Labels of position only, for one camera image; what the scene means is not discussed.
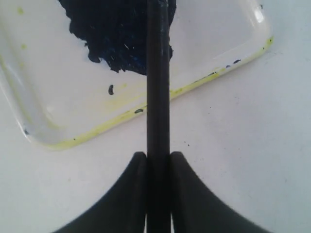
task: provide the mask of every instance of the black rod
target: black rod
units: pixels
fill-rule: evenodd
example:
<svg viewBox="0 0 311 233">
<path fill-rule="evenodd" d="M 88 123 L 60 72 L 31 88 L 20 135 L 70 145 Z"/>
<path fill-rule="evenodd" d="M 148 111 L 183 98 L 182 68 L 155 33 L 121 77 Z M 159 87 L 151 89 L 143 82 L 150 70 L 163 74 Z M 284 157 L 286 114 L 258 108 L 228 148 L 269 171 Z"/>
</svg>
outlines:
<svg viewBox="0 0 311 233">
<path fill-rule="evenodd" d="M 167 0 L 148 0 L 147 232 L 170 233 L 169 23 Z"/>
</svg>

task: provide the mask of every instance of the plastic tray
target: plastic tray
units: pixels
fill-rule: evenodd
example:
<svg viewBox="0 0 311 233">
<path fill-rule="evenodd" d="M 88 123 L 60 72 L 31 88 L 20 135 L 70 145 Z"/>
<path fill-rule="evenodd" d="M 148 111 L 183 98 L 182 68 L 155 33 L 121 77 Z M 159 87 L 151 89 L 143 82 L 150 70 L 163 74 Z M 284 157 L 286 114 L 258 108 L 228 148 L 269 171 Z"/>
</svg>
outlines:
<svg viewBox="0 0 311 233">
<path fill-rule="evenodd" d="M 171 98 L 258 57 L 273 41 L 256 0 L 179 0 L 170 37 Z M 58 0 L 0 0 L 0 84 L 29 139 L 69 148 L 146 110 L 145 76 L 117 74 L 87 54 Z"/>
</svg>

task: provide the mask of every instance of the black stick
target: black stick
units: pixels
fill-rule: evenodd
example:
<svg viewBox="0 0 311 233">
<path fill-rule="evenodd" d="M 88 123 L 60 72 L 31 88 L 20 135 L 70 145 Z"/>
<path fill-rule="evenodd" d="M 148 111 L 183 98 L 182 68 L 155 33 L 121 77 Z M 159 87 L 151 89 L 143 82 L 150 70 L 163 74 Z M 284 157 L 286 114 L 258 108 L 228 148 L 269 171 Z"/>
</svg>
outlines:
<svg viewBox="0 0 311 233">
<path fill-rule="evenodd" d="M 170 233 L 169 24 L 166 0 L 148 0 L 148 233 Z"/>
</svg>

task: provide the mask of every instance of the white table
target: white table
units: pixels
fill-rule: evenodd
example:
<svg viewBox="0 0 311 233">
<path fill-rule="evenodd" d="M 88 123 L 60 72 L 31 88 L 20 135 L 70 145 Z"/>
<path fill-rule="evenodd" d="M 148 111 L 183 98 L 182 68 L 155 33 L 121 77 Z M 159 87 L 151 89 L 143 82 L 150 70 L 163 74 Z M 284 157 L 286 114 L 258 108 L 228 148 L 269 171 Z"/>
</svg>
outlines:
<svg viewBox="0 0 311 233">
<path fill-rule="evenodd" d="M 205 184 L 242 215 L 276 233 L 307 233 L 311 2 L 262 4 L 275 44 L 256 61 L 172 102 L 172 150 L 182 151 Z M 135 151 L 146 151 L 146 115 L 51 152 L 20 133 L 3 95 L 0 107 L 3 233 L 56 230 L 94 204 Z"/>
</svg>

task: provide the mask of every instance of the white surface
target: white surface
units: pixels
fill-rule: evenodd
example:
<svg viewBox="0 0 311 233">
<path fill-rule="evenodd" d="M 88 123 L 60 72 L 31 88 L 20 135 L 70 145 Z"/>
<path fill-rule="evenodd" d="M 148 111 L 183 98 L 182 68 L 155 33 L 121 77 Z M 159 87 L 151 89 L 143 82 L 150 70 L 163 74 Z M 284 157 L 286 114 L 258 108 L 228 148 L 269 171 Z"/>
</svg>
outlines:
<svg viewBox="0 0 311 233">
<path fill-rule="evenodd" d="M 69 33 L 70 20 L 57 0 L 0 0 L 0 22 L 0 56 L 7 71 L 0 84 L 20 109 L 16 116 L 30 138 L 68 147 L 146 106 L 146 77 L 117 74 L 105 61 L 90 62 L 85 42 Z M 170 30 L 171 96 L 215 71 L 249 61 L 270 37 L 256 0 L 180 0 Z"/>
<path fill-rule="evenodd" d="M 262 2 L 275 44 L 172 102 L 172 149 L 244 216 L 276 233 L 309 233 L 311 2 Z M 0 232 L 55 230 L 145 150 L 145 115 L 73 149 L 46 152 L 20 134 L 4 97 L 0 106 Z"/>
</svg>

